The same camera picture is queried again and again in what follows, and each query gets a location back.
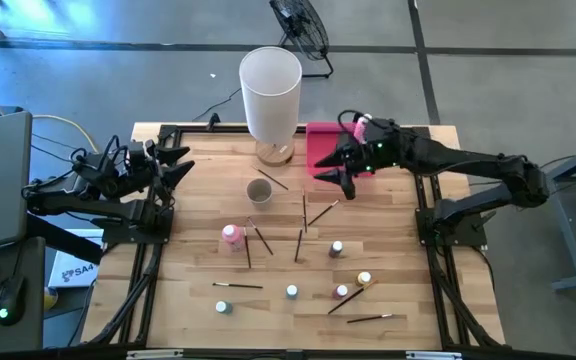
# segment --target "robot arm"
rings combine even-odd
[[[353,177],[363,172],[374,174],[376,170],[393,166],[423,176],[452,171],[502,181],[496,188],[461,200],[439,201],[435,206],[435,225],[455,226],[466,215],[508,204],[536,207],[549,196],[546,175],[523,155],[490,155],[450,149],[420,136],[413,129],[399,127],[392,119],[369,120],[363,138],[362,143],[349,131],[342,132],[335,151],[315,165],[335,167],[315,178],[340,185],[349,200],[355,197]]]
[[[117,146],[111,154],[113,142]],[[189,161],[173,166],[188,151],[188,147],[158,148],[152,141],[147,141],[145,146],[143,142],[119,146],[115,136],[103,154],[75,150],[71,155],[71,171],[57,178],[34,180],[24,187],[22,196],[27,200],[28,210],[39,216],[73,211],[111,218],[94,219],[93,223],[100,227],[155,229],[160,225],[163,212],[174,204],[172,190],[195,164]],[[116,161],[122,153],[123,169],[119,171]],[[153,188],[160,203],[120,201],[146,187]]]

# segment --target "paint bottle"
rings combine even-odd
[[[364,285],[368,284],[371,279],[372,279],[372,275],[370,275],[369,272],[362,271],[359,273],[359,275],[357,275],[357,280],[355,281],[355,283],[358,286],[364,286]]]
[[[341,250],[343,249],[344,244],[342,244],[341,241],[335,241],[332,243],[332,245],[330,245],[330,250],[328,250],[328,256],[330,256],[331,258],[339,257],[339,254],[341,254]]]
[[[243,233],[237,225],[226,225],[221,231],[221,238],[231,251],[241,251],[245,248]]]
[[[217,301],[215,309],[220,314],[228,315],[232,312],[232,304],[227,301]]]
[[[348,295],[348,287],[346,285],[339,285],[333,290],[332,297],[339,300]]]
[[[297,290],[297,287],[295,285],[288,285],[288,287],[286,288],[286,297],[290,300],[295,300],[297,298],[298,292],[299,290]]]

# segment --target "wooden table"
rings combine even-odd
[[[160,125],[135,124],[133,139],[156,140]],[[430,132],[446,146],[459,147],[455,127],[431,126]],[[249,134],[184,134],[182,145],[192,149],[183,160],[194,159],[196,165],[174,194],[175,223],[171,241],[164,247],[149,347],[440,348],[428,263],[418,245],[413,215],[417,199],[408,171],[384,169],[377,176],[362,178],[356,182],[356,199],[346,201],[339,187],[308,174],[305,135],[295,135],[294,158],[281,168],[258,162]],[[273,184],[272,205],[266,211],[256,210],[246,199],[248,182],[262,177],[251,165],[265,169],[290,189]],[[463,175],[444,173],[440,184],[446,198],[469,194]],[[309,219],[336,199],[342,201],[308,228],[295,263],[302,186]],[[247,216],[253,217],[275,253],[271,256],[249,228],[252,270],[245,251],[231,254],[220,241],[225,225],[244,225]],[[335,240],[343,242],[344,250],[338,259],[331,259],[328,248]],[[134,245],[120,245],[102,259],[82,339],[98,334],[126,297],[134,252]],[[503,342],[485,263],[470,248],[455,248],[454,256],[464,301],[491,336]],[[334,287],[346,284],[354,291],[353,281],[360,271],[371,272],[379,283],[326,315],[338,303],[331,296]],[[216,287],[213,282],[264,288]],[[289,284],[298,286],[297,300],[286,299]],[[218,300],[232,302],[233,313],[218,314]],[[138,303],[132,334],[137,331],[140,309]],[[447,312],[456,338],[450,305]],[[385,313],[396,316],[346,324],[349,319]]]

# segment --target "small bottle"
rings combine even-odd
[[[232,304],[227,301],[217,301],[215,309],[220,314],[228,315],[232,312]]]
[[[245,248],[244,237],[237,225],[226,225],[221,231],[221,238],[231,251],[241,251]]]
[[[370,116],[370,114],[365,114],[355,123],[355,130],[353,131],[353,135],[355,136],[355,139],[357,139],[362,144],[366,143],[364,133],[366,132],[366,126],[370,120],[372,120],[372,116]]]
[[[286,288],[286,297],[290,300],[294,300],[297,298],[298,292],[299,290],[297,290],[297,287],[295,285],[288,285],[288,287]]]
[[[332,245],[330,245],[330,250],[328,250],[328,256],[330,256],[331,258],[339,257],[339,254],[341,254],[341,250],[343,249],[344,244],[342,244],[341,241],[335,241],[332,243]]]
[[[346,285],[339,285],[332,292],[332,297],[339,300],[348,295],[348,287]]]
[[[360,272],[359,275],[357,275],[356,284],[359,286],[364,286],[364,285],[368,284],[371,279],[372,279],[372,275],[370,275],[370,273],[367,271],[363,271],[363,272]]]

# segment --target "gray floor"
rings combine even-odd
[[[312,0],[333,45],[414,45],[404,0]],[[10,36],[192,44],[272,44],[281,31],[266,0],[4,0]],[[426,44],[576,48],[576,0],[418,0]],[[243,53],[0,49],[0,103],[81,123],[104,143],[129,139],[137,121],[187,121],[238,85]],[[302,121],[332,121],[345,108],[427,124],[415,55],[334,53],[329,80],[304,81]],[[321,68],[304,60],[305,69]],[[442,124],[463,148],[525,154],[537,163],[576,153],[576,57],[431,56]],[[243,121],[241,97],[218,109]],[[37,120],[34,131],[85,145],[74,130]],[[60,155],[62,149],[35,143]],[[67,164],[32,154],[32,176]],[[576,224],[576,190],[566,195]],[[83,227],[73,219],[51,219]],[[486,225],[506,339],[520,349],[576,354],[576,290],[550,283],[573,275],[548,205],[503,209]],[[64,307],[81,306],[82,294]],[[46,322],[45,346],[64,345],[78,312]]]

